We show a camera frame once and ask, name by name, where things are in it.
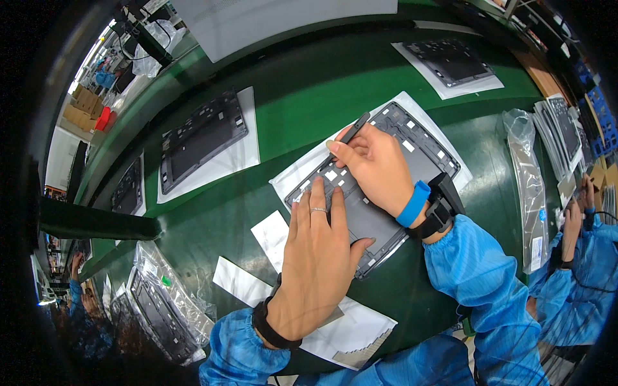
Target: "green workbench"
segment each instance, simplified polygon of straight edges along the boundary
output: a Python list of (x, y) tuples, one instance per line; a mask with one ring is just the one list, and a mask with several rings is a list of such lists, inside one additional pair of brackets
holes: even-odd
[[(397, 41), (442, 37), (457, 37), (474, 47), (505, 87), (442, 101), (390, 45)], [(116, 183), (144, 150), (146, 216), (159, 219), (163, 232), (155, 241), (190, 291), (197, 292), (208, 283), (218, 256), (273, 285), (275, 270), (250, 231), (275, 210), (289, 220), (287, 210), (268, 180), (362, 112), (401, 91), (406, 91), (437, 123), (472, 172), (474, 179), (460, 192), (468, 216), (494, 236), (507, 254), (522, 261), (517, 184), (501, 112), (514, 107), (531, 109), (543, 97), (506, 49), (491, 46), (476, 35), (442, 30), (400, 29), (341, 35), (273, 55), (199, 91), (183, 91), (181, 103), (168, 109), (164, 117), (157, 115), (161, 106), (179, 98), (178, 92), (157, 94), (165, 90), (164, 82), (173, 83), (174, 87), (186, 83), (187, 90), (194, 90), (190, 86), (195, 83), (189, 81), (191, 76), (200, 71), (206, 74), (214, 71), (215, 65), (209, 61), (206, 65), (199, 59), (203, 55), (200, 51), (196, 48), (180, 58), (179, 62), (193, 59), (188, 67), (172, 65), (119, 117), (107, 142), (89, 164), (80, 190), (82, 204), (91, 201), (95, 208), (109, 209)], [(255, 93), (261, 164), (168, 203), (156, 204), (161, 134), (179, 126), (196, 107), (214, 95), (232, 87), (242, 90), (248, 86), (253, 86)], [(149, 110), (151, 106), (142, 98), (154, 98), (155, 111)], [(140, 122), (143, 127), (149, 120), (155, 124), (148, 127), (148, 135), (143, 135), (140, 141), (134, 140), (139, 132), (135, 127)], [(552, 213), (559, 205), (557, 182), (538, 139), (535, 151), (545, 179), (549, 213)], [(117, 170), (109, 172), (115, 158), (110, 154), (121, 153), (125, 159), (116, 162)], [(94, 182), (105, 174), (109, 179), (93, 197), (98, 185)], [(550, 226), (550, 236), (555, 232), (555, 226)], [(84, 266), (82, 277), (93, 276), (102, 293), (105, 276), (109, 274), (115, 291), (129, 276), (134, 246), (134, 241), (115, 246), (113, 240), (93, 240), (93, 258)], [(219, 317), (245, 306), (212, 283), (208, 292), (211, 294), (207, 300), (216, 304)], [(457, 322), (457, 303), (431, 286), (421, 244), (415, 240), (406, 241), (366, 280), (355, 280), (348, 296), (399, 322), (376, 357), (414, 346)], [(336, 368), (300, 350), (292, 355), (283, 373)]]

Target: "black stylus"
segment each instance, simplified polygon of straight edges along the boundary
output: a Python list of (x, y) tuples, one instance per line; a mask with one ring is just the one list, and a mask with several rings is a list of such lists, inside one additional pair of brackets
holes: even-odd
[[(368, 112), (365, 112), (363, 115), (360, 116), (360, 118), (357, 119), (357, 121), (352, 125), (352, 127), (350, 127), (350, 130), (348, 130), (347, 133), (345, 133), (345, 135), (343, 136), (343, 138), (341, 138), (341, 141), (339, 142), (343, 142), (346, 145), (348, 143), (350, 143), (350, 141), (352, 140), (352, 138), (356, 135), (356, 133), (358, 133), (358, 131), (360, 130), (361, 127), (363, 127), (363, 125), (365, 123), (367, 123), (367, 121), (369, 120), (371, 116), (369, 115)], [(320, 167), (318, 168), (318, 173), (320, 173), (322, 171), (322, 168), (325, 167), (326, 165), (330, 164), (332, 161), (332, 158), (335, 155), (333, 155), (332, 153), (328, 156), (328, 158), (326, 158), (326, 160), (320, 165)]]

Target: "blue wristband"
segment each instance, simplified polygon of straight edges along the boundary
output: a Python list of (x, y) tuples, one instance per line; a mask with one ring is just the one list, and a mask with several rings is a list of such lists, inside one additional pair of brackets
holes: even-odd
[(425, 201), (429, 198), (430, 193), (431, 188), (425, 182), (419, 180), (416, 185), (414, 185), (414, 194), (412, 198), (408, 201), (404, 211), (401, 212), (395, 220), (397, 220), (402, 227), (409, 228), (423, 210)]

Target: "blue anti-static smock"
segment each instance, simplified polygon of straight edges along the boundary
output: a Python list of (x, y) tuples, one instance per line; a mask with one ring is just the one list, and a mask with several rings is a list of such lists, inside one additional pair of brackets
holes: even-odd
[(95, 73), (96, 84), (103, 86), (103, 88), (112, 88), (114, 80), (116, 80), (116, 74), (105, 71), (97, 71)]
[[(586, 210), (592, 216), (594, 208)], [(559, 232), (550, 253), (562, 239)], [(594, 215), (577, 239), (572, 270), (549, 272), (549, 261), (530, 274), (530, 296), (536, 298), (540, 340), (556, 346), (592, 344), (603, 329), (618, 288), (618, 226)]]
[[(541, 327), (525, 310), (528, 288), (515, 278), (517, 262), (469, 218), (458, 215), (440, 241), (425, 245), (433, 287), (473, 308), (475, 362), (488, 385), (549, 385), (536, 349)], [(250, 308), (221, 318), (210, 335), (211, 353), (200, 366), (202, 385), (264, 385), (283, 369), (289, 350), (269, 350), (252, 328)], [(296, 385), (474, 385), (466, 346), (439, 334), (387, 356), (362, 371), (300, 376)]]
[(86, 359), (101, 359), (112, 346), (112, 338), (104, 327), (100, 327), (98, 335), (91, 332), (98, 326), (83, 307), (82, 286), (77, 280), (70, 279), (69, 288), (71, 292), (69, 317), (75, 326), (74, 334), (77, 335), (75, 349)]

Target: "black cable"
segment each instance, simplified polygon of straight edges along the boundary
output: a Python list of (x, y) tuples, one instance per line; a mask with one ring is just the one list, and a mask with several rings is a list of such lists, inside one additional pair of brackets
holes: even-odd
[[(144, 7), (142, 7), (142, 9), (143, 9), (143, 10), (145, 10), (145, 11), (146, 11), (146, 13), (147, 13), (149, 16), (152, 16), (152, 14), (151, 14), (150, 12), (148, 12), (148, 11), (147, 11)], [(155, 20), (154, 22), (155, 22), (155, 23), (159, 26), (159, 28), (160, 28), (160, 29), (162, 29), (162, 30), (163, 30), (163, 32), (165, 32), (165, 34), (167, 35), (167, 38), (169, 39), (169, 41), (167, 42), (167, 46), (165, 46), (165, 47), (163, 48), (163, 49), (167, 49), (167, 47), (169, 47), (169, 45), (172, 43), (172, 37), (171, 37), (171, 36), (170, 36), (170, 34), (169, 34), (166, 30), (165, 30), (165, 28), (163, 28), (163, 26), (161, 26), (161, 24), (159, 24), (159, 22), (158, 22), (157, 20)], [(119, 43), (119, 45), (120, 45), (120, 50), (121, 50), (121, 51), (122, 51), (122, 53), (124, 54), (125, 59), (127, 59), (128, 61), (140, 61), (140, 60), (142, 60), (142, 59), (146, 59), (147, 57), (151, 57), (151, 56), (152, 56), (152, 55), (147, 55), (147, 56), (144, 56), (144, 57), (139, 57), (139, 58), (137, 58), (137, 59), (131, 59), (131, 58), (129, 58), (129, 55), (130, 55), (130, 54), (127, 54), (127, 53), (124, 51), (124, 45), (122, 45), (122, 37), (120, 36), (120, 34), (118, 34), (118, 32), (117, 32), (116, 30), (114, 30), (114, 32), (116, 32), (116, 35), (118, 35), (118, 43)]]

